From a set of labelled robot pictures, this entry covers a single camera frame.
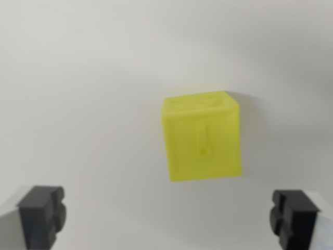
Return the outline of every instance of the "cube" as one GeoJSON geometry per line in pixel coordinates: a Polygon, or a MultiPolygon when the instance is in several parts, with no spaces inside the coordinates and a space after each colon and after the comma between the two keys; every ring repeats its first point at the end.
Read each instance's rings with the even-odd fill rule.
{"type": "Polygon", "coordinates": [[[241,175],[239,105],[224,91],[164,100],[171,181],[241,175]]]}

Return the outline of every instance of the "white background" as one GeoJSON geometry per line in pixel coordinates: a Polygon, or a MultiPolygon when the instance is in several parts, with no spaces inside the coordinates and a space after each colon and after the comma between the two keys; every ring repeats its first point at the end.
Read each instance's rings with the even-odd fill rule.
{"type": "Polygon", "coordinates": [[[0,1],[0,201],[63,185],[54,250],[278,250],[274,189],[333,202],[332,1],[0,1]],[[165,97],[240,103],[243,176],[168,180],[165,97]]]}

